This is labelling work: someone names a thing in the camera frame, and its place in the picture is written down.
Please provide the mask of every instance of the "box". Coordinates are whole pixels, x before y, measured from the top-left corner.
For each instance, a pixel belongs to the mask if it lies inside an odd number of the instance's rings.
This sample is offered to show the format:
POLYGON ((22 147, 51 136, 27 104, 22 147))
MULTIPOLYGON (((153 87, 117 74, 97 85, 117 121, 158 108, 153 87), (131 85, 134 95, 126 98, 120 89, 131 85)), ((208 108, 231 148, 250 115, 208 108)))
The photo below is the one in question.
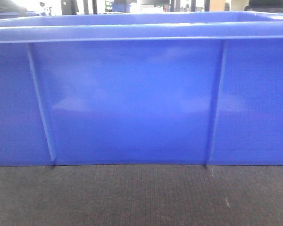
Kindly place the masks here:
POLYGON ((0 21, 0 165, 121 163, 283 165, 283 15, 0 21))

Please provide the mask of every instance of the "plastic bin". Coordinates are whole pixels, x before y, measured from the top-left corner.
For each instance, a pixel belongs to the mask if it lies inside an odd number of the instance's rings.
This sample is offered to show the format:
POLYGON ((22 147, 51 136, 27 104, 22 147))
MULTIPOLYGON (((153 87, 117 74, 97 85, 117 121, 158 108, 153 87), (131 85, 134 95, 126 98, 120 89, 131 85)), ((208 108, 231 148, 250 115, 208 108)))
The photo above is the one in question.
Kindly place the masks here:
MULTIPOLYGON (((124 12, 125 11, 125 4, 115 4, 112 3, 112 12, 124 12)), ((130 12, 130 4, 126 4, 126 12, 130 12)))
POLYGON ((0 21, 0 165, 113 163, 283 165, 283 15, 0 21))
MULTIPOLYGON (((0 13, 0 19, 11 19, 11 18, 17 18, 22 17, 21 13, 15 12, 15 13, 0 13)), ((45 12, 27 12, 25 16, 45 16, 45 12)))

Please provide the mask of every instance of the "gray carpet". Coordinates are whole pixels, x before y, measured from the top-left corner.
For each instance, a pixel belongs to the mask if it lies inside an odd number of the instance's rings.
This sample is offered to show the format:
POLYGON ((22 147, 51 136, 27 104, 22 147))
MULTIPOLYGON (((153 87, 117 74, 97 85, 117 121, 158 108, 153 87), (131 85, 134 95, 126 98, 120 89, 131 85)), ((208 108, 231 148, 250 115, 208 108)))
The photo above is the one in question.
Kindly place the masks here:
POLYGON ((0 167, 0 226, 283 226, 283 167, 0 167))

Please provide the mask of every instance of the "dark object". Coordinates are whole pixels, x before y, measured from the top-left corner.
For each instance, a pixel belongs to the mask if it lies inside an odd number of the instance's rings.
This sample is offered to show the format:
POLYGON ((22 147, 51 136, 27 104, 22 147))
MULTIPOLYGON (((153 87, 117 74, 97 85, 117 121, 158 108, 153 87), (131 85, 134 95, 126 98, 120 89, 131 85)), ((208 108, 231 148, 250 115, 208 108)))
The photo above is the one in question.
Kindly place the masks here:
POLYGON ((92 10, 93 10, 93 14, 97 14, 98 13, 98 8, 97 8, 96 0, 92 0, 92 10))
POLYGON ((170 12, 174 12, 175 10, 175 0, 171 0, 170 12))
POLYGON ((228 2, 225 3, 225 11, 230 11, 230 4, 228 2))
POLYGON ((209 6, 211 4, 211 0, 204 1, 204 11, 209 12, 209 6))
POLYGON ((191 12, 196 11, 196 0, 191 0, 191 12))
POLYGON ((283 0, 249 0, 250 6, 279 6, 283 5, 283 0))
POLYGON ((0 13, 20 12, 25 14, 27 9, 19 6, 12 0, 0 0, 0 13))
POLYGON ((83 4, 84 4, 84 14, 88 15, 89 14, 88 0, 83 0, 83 4))
POLYGON ((79 11, 76 0, 61 0, 63 15, 76 15, 79 11))
POLYGON ((249 0, 244 11, 283 13, 283 0, 249 0))
POLYGON ((247 6, 244 11, 266 12, 266 13, 283 13, 282 6, 247 6))

